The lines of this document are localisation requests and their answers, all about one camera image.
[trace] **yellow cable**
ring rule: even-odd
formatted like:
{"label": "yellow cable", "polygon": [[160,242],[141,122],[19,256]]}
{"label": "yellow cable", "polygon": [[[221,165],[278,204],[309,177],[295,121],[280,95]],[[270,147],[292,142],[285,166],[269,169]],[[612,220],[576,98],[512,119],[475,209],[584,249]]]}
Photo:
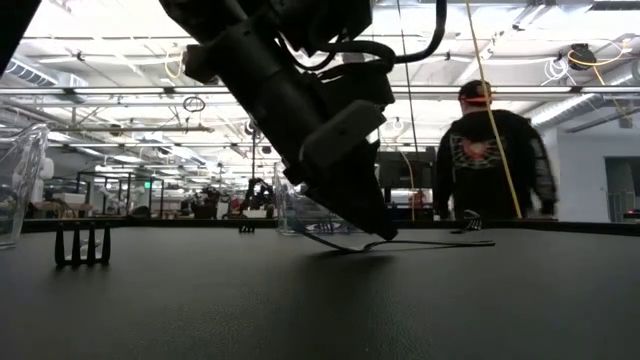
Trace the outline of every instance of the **yellow cable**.
{"label": "yellow cable", "polygon": [[174,74],[169,69],[169,52],[167,51],[167,57],[165,58],[165,61],[164,61],[164,71],[167,73],[167,75],[170,78],[177,79],[177,78],[180,77],[180,75],[182,75],[182,60],[183,60],[183,58],[184,58],[184,51],[180,52],[180,62],[178,64],[178,73]]}
{"label": "yellow cable", "polygon": [[[411,192],[413,193],[413,190],[415,190],[415,186],[413,184],[413,169],[411,169],[411,162],[409,162],[409,159],[407,159],[407,155],[404,154],[404,152],[398,150],[400,152],[400,154],[402,155],[402,157],[404,158],[404,161],[407,162],[407,166],[409,167],[409,180],[411,181]],[[413,206],[413,201],[415,200],[415,198],[413,198],[411,200],[411,203],[409,203],[409,206],[411,206],[411,221],[416,221],[416,208]]]}
{"label": "yellow cable", "polygon": [[511,171],[509,171],[509,164],[507,163],[507,156],[504,153],[504,148],[502,147],[502,140],[500,139],[500,133],[498,132],[498,127],[496,126],[496,120],[493,117],[493,111],[491,110],[491,99],[490,92],[487,88],[487,82],[484,78],[484,69],[482,67],[482,61],[480,60],[480,50],[478,49],[478,39],[476,38],[476,31],[473,28],[473,19],[471,18],[471,1],[465,0],[467,5],[467,17],[469,18],[469,27],[471,29],[471,37],[473,37],[473,47],[476,52],[476,61],[478,61],[478,70],[480,71],[480,79],[482,80],[482,88],[485,93],[485,98],[487,100],[487,112],[489,114],[489,121],[491,122],[491,127],[493,128],[493,135],[496,137],[496,142],[498,143],[498,150],[500,150],[500,158],[502,159],[502,165],[504,166],[504,173],[507,177],[507,182],[509,183],[509,190],[511,190],[511,197],[513,198],[513,206],[516,209],[516,215],[518,219],[522,219],[522,212],[520,211],[520,203],[518,202],[518,195],[516,194],[516,189],[513,186],[513,180],[511,179]]}
{"label": "yellow cable", "polygon": [[584,66],[602,66],[602,65],[607,65],[610,64],[616,60],[619,60],[622,55],[624,54],[624,48],[627,46],[627,43],[624,42],[622,43],[622,49],[620,49],[620,54],[618,54],[618,56],[614,57],[613,59],[609,59],[607,61],[603,61],[600,63],[588,63],[588,62],[584,62],[584,61],[580,61],[580,60],[576,60],[574,58],[571,57],[571,54],[574,53],[573,50],[569,51],[569,53],[567,54],[567,58],[569,58],[569,60],[573,61],[576,64],[580,64],[580,65],[584,65]]}
{"label": "yellow cable", "polygon": [[[596,73],[596,76],[598,77],[598,80],[600,80],[600,84],[602,84],[602,86],[606,86],[607,83],[604,82],[604,79],[602,78],[602,75],[600,75],[600,71],[598,71],[598,67],[594,66],[593,67],[593,71]],[[618,109],[618,113],[624,117],[625,119],[627,119],[629,121],[629,123],[633,124],[633,119],[629,116],[629,114],[622,110],[622,107],[620,106],[620,104],[618,104],[618,101],[616,99],[612,99],[613,100],[613,104],[616,106],[616,109]]]}

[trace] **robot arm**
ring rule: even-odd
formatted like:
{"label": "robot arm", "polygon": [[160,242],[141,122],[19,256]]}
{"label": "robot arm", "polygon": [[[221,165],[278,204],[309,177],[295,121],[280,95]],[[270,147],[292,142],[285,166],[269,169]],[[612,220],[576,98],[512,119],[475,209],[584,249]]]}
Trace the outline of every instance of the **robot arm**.
{"label": "robot arm", "polygon": [[[389,47],[354,41],[372,21],[371,0],[160,0],[167,14],[200,45],[189,46],[185,74],[224,82],[282,156],[285,175],[305,195],[386,240],[397,229],[386,214],[374,175],[379,142],[366,136],[394,102],[387,74],[395,63],[422,60],[444,34],[446,0],[437,0],[432,43],[396,56]],[[336,43],[329,43],[337,38]],[[313,67],[288,50],[329,53]],[[336,53],[377,58],[326,71]],[[301,73],[296,67],[308,70]]]}

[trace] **duct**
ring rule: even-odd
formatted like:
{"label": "duct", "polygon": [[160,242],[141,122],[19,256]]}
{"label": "duct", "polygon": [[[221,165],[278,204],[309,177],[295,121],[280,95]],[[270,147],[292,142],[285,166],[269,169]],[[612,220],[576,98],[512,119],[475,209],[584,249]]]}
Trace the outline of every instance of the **duct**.
{"label": "duct", "polygon": [[[87,81],[76,75],[43,68],[41,65],[34,64],[31,60],[18,54],[15,54],[9,61],[5,74],[15,76],[23,82],[36,87],[75,88],[89,86]],[[59,96],[58,98],[70,100],[76,104],[86,100],[86,97],[78,95]]]}
{"label": "duct", "polygon": [[[602,79],[609,86],[640,85],[640,59],[609,71]],[[601,83],[596,79],[582,86],[601,86]],[[600,109],[606,104],[607,100],[601,94],[583,94],[558,103],[546,103],[529,111],[525,116],[531,118],[531,123],[536,129],[544,130]]]}

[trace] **graphic print on jacket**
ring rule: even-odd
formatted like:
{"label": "graphic print on jacket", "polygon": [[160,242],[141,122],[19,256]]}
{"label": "graphic print on jacket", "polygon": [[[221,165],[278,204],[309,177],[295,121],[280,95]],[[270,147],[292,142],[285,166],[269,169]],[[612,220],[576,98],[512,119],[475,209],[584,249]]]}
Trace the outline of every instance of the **graphic print on jacket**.
{"label": "graphic print on jacket", "polygon": [[[500,137],[505,152],[507,140]],[[502,166],[500,149],[496,139],[487,141],[472,141],[464,136],[451,134],[451,155],[453,169],[485,170]]]}

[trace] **person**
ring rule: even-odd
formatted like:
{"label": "person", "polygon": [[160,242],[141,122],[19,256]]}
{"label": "person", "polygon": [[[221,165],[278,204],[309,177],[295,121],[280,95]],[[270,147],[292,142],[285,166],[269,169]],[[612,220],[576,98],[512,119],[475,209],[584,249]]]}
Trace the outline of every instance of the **person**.
{"label": "person", "polygon": [[[517,212],[487,109],[480,80],[460,88],[462,118],[454,121],[440,142],[436,157],[434,207],[441,219],[454,212],[463,219],[466,210],[483,219],[516,219]],[[493,110],[515,194],[523,217],[533,210],[531,192],[540,198],[540,212],[553,216],[556,186],[544,144],[528,119],[507,110]]]}

